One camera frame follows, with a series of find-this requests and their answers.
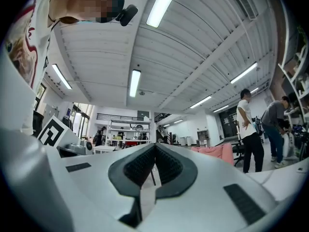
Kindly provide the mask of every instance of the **black rectangular panel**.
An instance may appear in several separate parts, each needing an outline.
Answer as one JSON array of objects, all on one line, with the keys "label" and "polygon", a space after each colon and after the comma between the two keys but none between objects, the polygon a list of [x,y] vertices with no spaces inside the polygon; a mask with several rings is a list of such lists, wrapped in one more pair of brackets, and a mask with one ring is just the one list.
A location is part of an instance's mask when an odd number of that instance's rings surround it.
[{"label": "black rectangular panel", "polygon": [[81,163],[77,165],[68,166],[66,168],[68,172],[74,172],[74,171],[81,170],[84,168],[89,168],[89,167],[91,167],[91,165],[88,162],[85,162],[85,163]]},{"label": "black rectangular panel", "polygon": [[239,185],[232,184],[223,188],[247,221],[248,225],[255,223],[265,215],[265,212]]}]

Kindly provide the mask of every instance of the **pink sofa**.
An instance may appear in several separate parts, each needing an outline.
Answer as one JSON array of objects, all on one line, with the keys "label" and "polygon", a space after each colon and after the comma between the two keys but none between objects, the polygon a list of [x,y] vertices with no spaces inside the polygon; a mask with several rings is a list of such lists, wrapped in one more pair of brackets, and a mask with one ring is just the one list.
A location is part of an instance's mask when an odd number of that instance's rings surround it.
[{"label": "pink sofa", "polygon": [[215,147],[208,147],[208,148],[192,147],[191,150],[208,155],[208,156],[220,158],[234,165],[233,148],[230,143],[215,146]]}]

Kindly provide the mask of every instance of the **white corrugated ceiling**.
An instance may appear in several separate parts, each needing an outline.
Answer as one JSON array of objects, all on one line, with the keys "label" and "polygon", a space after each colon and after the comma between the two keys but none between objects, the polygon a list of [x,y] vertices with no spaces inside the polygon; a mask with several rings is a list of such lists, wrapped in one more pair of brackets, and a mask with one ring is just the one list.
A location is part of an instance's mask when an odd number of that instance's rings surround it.
[{"label": "white corrugated ceiling", "polygon": [[[253,21],[237,0],[173,0],[153,28],[146,20],[155,0],[126,0],[125,6],[139,8],[127,27],[115,21],[60,25],[49,62],[58,62],[75,85],[74,90],[60,87],[70,101],[81,102],[78,93],[83,103],[184,113],[211,95],[203,107],[215,110],[238,99],[242,89],[271,78],[274,17],[267,0],[249,1]],[[59,56],[53,48],[61,44],[66,55]],[[255,61],[257,71],[230,84]],[[128,96],[133,69],[141,71],[135,98]]]}]

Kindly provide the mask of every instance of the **black chair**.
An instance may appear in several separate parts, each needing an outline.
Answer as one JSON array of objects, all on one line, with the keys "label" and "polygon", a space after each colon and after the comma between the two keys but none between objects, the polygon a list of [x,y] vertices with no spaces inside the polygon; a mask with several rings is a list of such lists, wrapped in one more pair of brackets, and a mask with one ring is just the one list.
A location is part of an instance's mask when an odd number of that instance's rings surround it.
[{"label": "black chair", "polygon": [[234,143],[232,145],[235,145],[233,147],[233,153],[236,153],[238,157],[234,158],[234,160],[237,160],[236,163],[234,164],[234,167],[236,167],[237,163],[239,163],[241,160],[244,159],[244,154],[245,154],[245,146],[241,145],[241,140],[238,140],[238,143]]},{"label": "black chair", "polygon": [[37,111],[33,111],[33,120],[32,120],[32,127],[33,127],[33,136],[38,137],[41,130],[42,130],[42,123],[43,123],[44,116]]}]

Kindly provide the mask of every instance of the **black pants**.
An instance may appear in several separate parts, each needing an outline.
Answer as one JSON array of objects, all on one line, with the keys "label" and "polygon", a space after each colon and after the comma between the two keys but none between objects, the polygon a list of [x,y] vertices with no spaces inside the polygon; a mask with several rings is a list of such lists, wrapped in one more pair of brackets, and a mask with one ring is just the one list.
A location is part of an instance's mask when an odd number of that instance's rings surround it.
[{"label": "black pants", "polygon": [[254,155],[255,171],[261,172],[263,167],[264,149],[259,135],[255,132],[242,140],[245,145],[243,172],[247,173],[250,168],[251,153]]}]

